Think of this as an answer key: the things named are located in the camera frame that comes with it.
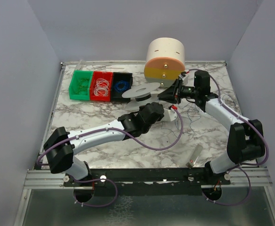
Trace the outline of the white perforated cable spool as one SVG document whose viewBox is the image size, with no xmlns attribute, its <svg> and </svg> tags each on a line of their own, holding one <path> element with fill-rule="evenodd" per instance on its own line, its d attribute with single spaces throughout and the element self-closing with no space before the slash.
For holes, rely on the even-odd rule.
<svg viewBox="0 0 275 226">
<path fill-rule="evenodd" d="M 132 86 L 131 89 L 122 94 L 123 98 L 132 99 L 127 105 L 126 109 L 129 111 L 138 110 L 140 106 L 158 102 L 157 94 L 151 94 L 152 91 L 158 89 L 160 83 L 146 83 L 138 86 Z"/>
</svg>

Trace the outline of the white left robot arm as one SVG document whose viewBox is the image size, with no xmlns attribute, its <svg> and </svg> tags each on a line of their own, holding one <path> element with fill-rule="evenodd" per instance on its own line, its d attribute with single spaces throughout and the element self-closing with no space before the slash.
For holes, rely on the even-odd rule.
<svg viewBox="0 0 275 226">
<path fill-rule="evenodd" d="M 164 108 L 153 102 L 139 107 L 139 111 L 124 114 L 116 120 L 94 129 L 66 131 L 54 130 L 44 144 L 46 158 L 52 174 L 66 172 L 76 180 L 91 174 L 88 164 L 75 157 L 78 153 L 98 145 L 123 141 L 146 134 L 150 127 L 164 117 Z"/>
</svg>

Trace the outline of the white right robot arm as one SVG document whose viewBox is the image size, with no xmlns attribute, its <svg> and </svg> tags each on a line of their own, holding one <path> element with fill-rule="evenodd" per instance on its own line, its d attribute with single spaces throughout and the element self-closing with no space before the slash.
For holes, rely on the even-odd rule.
<svg viewBox="0 0 275 226">
<path fill-rule="evenodd" d="M 195 69 L 194 72 L 193 86 L 183 84 L 186 72 L 182 72 L 168 89 L 158 95 L 158 99 L 171 104 L 192 99 L 197 107 L 227 129 L 226 152 L 208 163 L 212 173 L 224 173 L 240 165 L 251 166 L 251 161 L 260 157 L 264 160 L 259 164 L 264 164 L 269 149 L 263 136 L 262 123 L 238 114 L 221 100 L 219 92 L 211 92 L 210 82 L 215 79 L 207 71 Z"/>
</svg>

